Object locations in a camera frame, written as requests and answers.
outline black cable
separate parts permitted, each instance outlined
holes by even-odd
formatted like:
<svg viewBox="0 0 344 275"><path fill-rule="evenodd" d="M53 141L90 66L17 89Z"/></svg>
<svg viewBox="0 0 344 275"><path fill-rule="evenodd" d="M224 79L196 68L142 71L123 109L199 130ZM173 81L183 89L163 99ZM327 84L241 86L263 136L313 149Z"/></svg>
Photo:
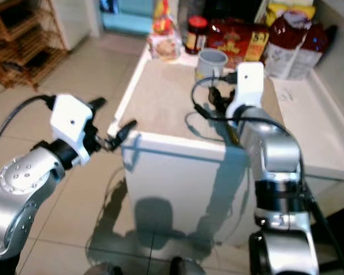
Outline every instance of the black cable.
<svg viewBox="0 0 344 275"><path fill-rule="evenodd" d="M4 132L4 130L6 129L6 127L9 125L9 123L12 121L12 119L27 105L29 105L30 103L36 101L36 100L44 100L47 104L47 106L52 109L53 107L53 102L54 102L54 96L47 96L47 95L39 95L39 96L33 96L27 100L25 100L24 102L22 102L18 107L16 107L11 113L10 115L6 118L6 120L1 124L0 126L0 137L2 135L2 133Z"/></svg>
<svg viewBox="0 0 344 275"><path fill-rule="evenodd" d="M238 123L240 121L256 121L256 122L262 122L262 123L274 125L274 126L278 127L279 129L281 129L286 135L290 136L295 141L295 143L297 144L297 146L299 148L300 182L302 184L302 189L303 189L302 191L306 195L305 199L308 199L310 211L312 212L316 221L319 222L320 224L322 224L322 226L326 229L326 231L329 235L330 241L333 244L333 247L337 253L338 259L340 260L343 271L344 271L344 255L341 251L341 248L339 246L338 241L335 239L335 236L329 227L329 223L327 221L327 218L322 213L319 205L317 204L317 201L316 201L313 193L311 192L311 189L309 188L309 186L306 182L305 173L304 173L304 161L303 161L302 150L300 149L298 141L294 138L294 135L289 130L287 130L284 126L282 126L278 122L270 120L270 119L263 119L260 117L217 117L217 116L212 116L206 109L204 109L203 107L201 107L199 104L196 103L196 101L194 99L194 92L195 92L196 87L198 87L200 84L202 84L206 81L210 81L210 80L221 80L221 81L225 81L229 84L234 84L233 81L237 80L237 78L234 79L232 76L233 76L232 74L229 74L225 77L207 77L207 78L203 78L202 80L199 80L198 82L196 82L194 87L191 90L191 100L194 104L194 109L201 116L203 116L205 119L216 120L216 121L233 121L236 123Z"/></svg>

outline jar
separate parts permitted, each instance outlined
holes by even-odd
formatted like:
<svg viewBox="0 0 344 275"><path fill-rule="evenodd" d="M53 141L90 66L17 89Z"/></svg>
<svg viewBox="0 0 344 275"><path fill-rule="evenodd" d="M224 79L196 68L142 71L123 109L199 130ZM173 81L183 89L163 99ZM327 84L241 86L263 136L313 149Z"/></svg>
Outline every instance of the jar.
<svg viewBox="0 0 344 275"><path fill-rule="evenodd" d="M189 19L189 27L187 33L187 41L185 45L186 53L197 54L204 48L206 41L206 31L208 29L208 21L201 16L192 16Z"/></svg>

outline gray mug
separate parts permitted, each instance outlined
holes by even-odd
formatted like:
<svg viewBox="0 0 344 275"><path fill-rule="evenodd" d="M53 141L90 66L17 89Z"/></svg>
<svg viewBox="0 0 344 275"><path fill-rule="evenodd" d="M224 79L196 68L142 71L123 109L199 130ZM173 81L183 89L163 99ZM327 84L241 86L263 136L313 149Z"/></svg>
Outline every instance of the gray mug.
<svg viewBox="0 0 344 275"><path fill-rule="evenodd" d="M221 50L205 48L199 52L199 60L195 69L195 82L206 77L220 77L223 67L228 62L228 56ZM201 85L204 87L214 86L218 80L207 81Z"/></svg>

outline red jar lid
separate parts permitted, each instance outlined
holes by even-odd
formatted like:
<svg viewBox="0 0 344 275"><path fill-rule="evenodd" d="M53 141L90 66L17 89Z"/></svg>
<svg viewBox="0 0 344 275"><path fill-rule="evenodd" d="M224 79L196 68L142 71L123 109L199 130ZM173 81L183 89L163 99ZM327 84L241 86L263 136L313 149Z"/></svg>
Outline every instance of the red jar lid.
<svg viewBox="0 0 344 275"><path fill-rule="evenodd" d="M189 24L195 28L205 28L208 25L208 21L201 16L192 16L189 19Z"/></svg>

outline red snack bag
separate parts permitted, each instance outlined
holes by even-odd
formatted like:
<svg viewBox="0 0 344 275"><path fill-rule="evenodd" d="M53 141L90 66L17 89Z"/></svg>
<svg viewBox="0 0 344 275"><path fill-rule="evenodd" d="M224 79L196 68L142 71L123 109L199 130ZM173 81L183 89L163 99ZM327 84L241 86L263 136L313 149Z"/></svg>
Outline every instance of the red snack bag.
<svg viewBox="0 0 344 275"><path fill-rule="evenodd" d="M243 61L259 61L268 42L264 25L246 24L233 18L213 19L208 30L208 48L228 56L227 67L235 69Z"/></svg>

